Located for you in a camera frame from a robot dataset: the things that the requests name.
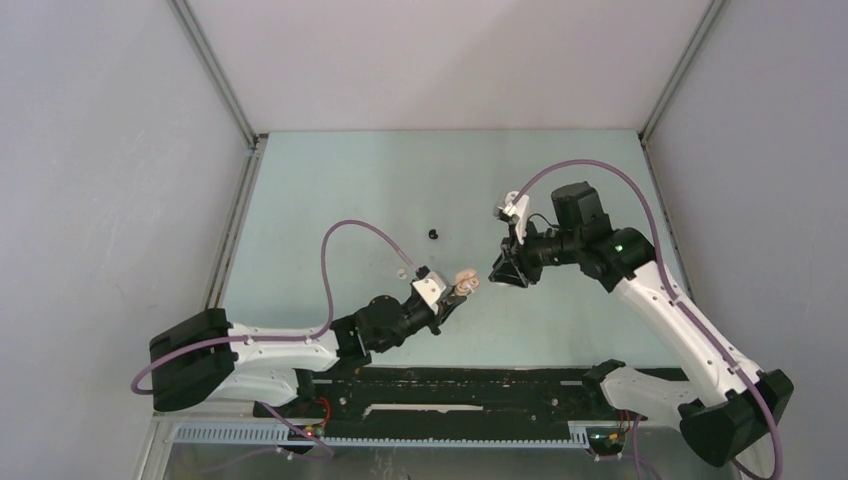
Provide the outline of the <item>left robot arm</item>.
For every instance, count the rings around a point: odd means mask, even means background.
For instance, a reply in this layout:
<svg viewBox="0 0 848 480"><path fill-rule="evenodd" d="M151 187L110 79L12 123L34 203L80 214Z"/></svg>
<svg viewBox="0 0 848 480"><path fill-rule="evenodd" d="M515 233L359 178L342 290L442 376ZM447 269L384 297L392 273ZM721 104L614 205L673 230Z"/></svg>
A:
<svg viewBox="0 0 848 480"><path fill-rule="evenodd" d="M304 416L316 403L313 374L366 366L423 329L439 334L474 289L471 280L415 281L406 301L378 296L326 331L250 327L229 321L222 308L207 309L150 340L150 364L138 376L149 376L151 386L132 389L151 396L157 412L230 400Z"/></svg>

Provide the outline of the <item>pink earbud charging case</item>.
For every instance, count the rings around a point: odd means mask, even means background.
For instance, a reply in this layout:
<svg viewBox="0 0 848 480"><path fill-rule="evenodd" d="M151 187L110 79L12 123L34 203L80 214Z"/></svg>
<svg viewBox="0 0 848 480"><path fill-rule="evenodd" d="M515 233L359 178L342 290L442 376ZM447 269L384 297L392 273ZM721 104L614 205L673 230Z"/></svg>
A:
<svg viewBox="0 0 848 480"><path fill-rule="evenodd" d="M467 296L473 294L480 287L480 280L474 269L465 269L458 272L454 277L454 285L461 285L467 289Z"/></svg>

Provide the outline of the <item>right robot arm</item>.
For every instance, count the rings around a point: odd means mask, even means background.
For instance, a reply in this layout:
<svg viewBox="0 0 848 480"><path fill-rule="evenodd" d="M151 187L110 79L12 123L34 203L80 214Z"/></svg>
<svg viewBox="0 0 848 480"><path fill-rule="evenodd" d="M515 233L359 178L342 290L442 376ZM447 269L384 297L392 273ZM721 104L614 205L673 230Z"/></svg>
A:
<svg viewBox="0 0 848 480"><path fill-rule="evenodd" d="M617 360L583 377L585 411L606 418L639 413L679 431L703 461L723 467L769 434L794 392L780 369L763 370L737 350L657 261L652 243L634 228L615 229L597 191L586 182L554 190L556 224L536 229L529 197L507 193L494 215L508 226L491 282L527 288L543 270L576 265L631 308L678 361L685 378L668 381Z"/></svg>

